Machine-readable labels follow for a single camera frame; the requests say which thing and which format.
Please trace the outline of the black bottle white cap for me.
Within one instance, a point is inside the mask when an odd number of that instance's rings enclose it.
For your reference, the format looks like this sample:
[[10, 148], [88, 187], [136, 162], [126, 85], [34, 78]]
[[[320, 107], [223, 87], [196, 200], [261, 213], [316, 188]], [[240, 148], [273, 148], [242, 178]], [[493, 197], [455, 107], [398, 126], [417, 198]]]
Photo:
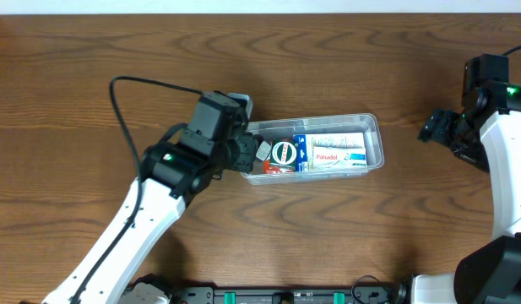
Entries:
[[272, 151], [272, 144], [269, 141], [263, 141], [258, 146], [255, 157], [257, 160], [264, 162], [270, 157], [271, 151]]

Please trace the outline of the red and white box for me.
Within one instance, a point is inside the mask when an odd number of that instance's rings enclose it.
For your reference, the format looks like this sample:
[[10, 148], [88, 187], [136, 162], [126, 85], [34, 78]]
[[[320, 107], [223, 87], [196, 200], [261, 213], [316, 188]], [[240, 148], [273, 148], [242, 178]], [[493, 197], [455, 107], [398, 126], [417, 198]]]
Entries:
[[289, 173], [294, 172], [294, 167], [285, 167], [285, 166], [273, 166], [270, 160], [266, 160], [263, 163], [263, 173], [264, 174], [280, 174], [280, 173]]

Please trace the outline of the dark green square box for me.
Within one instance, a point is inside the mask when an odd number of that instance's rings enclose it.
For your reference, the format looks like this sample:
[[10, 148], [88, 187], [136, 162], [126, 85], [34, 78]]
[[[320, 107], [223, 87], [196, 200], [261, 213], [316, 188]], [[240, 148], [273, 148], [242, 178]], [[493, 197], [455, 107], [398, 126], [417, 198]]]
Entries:
[[293, 140], [281, 139], [273, 142], [269, 164], [277, 169], [294, 171], [298, 156], [298, 145]]

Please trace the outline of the blue cooling patch box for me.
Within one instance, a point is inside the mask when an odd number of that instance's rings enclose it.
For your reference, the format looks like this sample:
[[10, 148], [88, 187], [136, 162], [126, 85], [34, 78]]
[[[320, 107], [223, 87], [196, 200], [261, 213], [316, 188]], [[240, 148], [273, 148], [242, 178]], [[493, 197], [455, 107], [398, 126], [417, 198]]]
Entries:
[[366, 150], [362, 133], [322, 133], [296, 134], [293, 136], [298, 145], [296, 162], [297, 171], [331, 171], [342, 169], [315, 170], [312, 168], [312, 150], [315, 147], [363, 148]]

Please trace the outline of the white Panadol box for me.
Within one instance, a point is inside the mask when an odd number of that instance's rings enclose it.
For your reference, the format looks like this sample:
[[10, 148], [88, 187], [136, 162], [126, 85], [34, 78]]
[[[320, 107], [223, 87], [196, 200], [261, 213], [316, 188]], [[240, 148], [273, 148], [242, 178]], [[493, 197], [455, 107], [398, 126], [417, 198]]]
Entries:
[[312, 150], [312, 168], [315, 170], [348, 169], [366, 165], [366, 150], [363, 148], [315, 147]]

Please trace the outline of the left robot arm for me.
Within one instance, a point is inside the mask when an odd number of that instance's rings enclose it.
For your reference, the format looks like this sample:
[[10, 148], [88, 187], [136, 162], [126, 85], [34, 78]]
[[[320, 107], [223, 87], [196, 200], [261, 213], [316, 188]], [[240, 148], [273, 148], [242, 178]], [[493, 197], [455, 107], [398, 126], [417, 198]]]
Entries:
[[162, 289], [130, 285], [155, 243], [222, 171], [252, 170], [263, 139], [249, 132], [205, 138], [189, 129], [149, 147], [116, 216], [49, 304], [168, 303]]

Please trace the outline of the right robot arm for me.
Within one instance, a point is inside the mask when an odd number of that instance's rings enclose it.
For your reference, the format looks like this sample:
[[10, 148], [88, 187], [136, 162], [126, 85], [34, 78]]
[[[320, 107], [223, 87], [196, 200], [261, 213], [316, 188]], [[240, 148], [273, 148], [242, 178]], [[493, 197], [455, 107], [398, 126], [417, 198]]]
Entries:
[[491, 178], [491, 241], [448, 274], [417, 275], [413, 303], [521, 303], [521, 86], [464, 81], [463, 111], [436, 110], [418, 139], [434, 140]]

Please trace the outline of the clear plastic container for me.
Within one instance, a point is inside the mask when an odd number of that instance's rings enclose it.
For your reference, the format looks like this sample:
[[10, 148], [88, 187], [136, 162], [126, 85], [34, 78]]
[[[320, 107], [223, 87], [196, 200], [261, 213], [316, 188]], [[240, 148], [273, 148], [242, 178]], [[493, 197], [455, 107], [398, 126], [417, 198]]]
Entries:
[[251, 122], [247, 131], [263, 137], [272, 145], [276, 140], [290, 139], [296, 134], [362, 133], [366, 147], [367, 166], [331, 171], [297, 171], [280, 174], [264, 174], [263, 162], [256, 161], [251, 173], [242, 176], [252, 185], [309, 182], [366, 175], [384, 163], [382, 140], [377, 119], [369, 113], [324, 117], [302, 117], [284, 120]]

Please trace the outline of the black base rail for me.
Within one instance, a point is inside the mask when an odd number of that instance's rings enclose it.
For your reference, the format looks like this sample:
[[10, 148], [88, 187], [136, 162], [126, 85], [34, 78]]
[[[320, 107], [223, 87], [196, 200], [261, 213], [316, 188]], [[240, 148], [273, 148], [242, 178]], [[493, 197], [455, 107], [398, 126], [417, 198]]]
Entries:
[[150, 274], [134, 281], [119, 298], [119, 304], [400, 304], [410, 302], [405, 283], [359, 278], [350, 287], [218, 287], [213, 284], [170, 286]]

